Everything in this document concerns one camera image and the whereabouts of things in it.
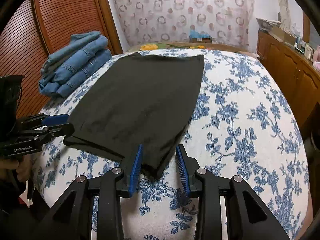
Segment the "left hand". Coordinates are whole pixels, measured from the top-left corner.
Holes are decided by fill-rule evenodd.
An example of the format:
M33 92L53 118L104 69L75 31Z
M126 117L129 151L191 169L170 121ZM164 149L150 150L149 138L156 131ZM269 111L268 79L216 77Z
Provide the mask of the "left hand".
M26 182L30 178L31 174L31 156L24 155L21 161L1 159L0 161L0 172L1 179L7 178L7 172L9 170L16 171L17 179L20 182Z

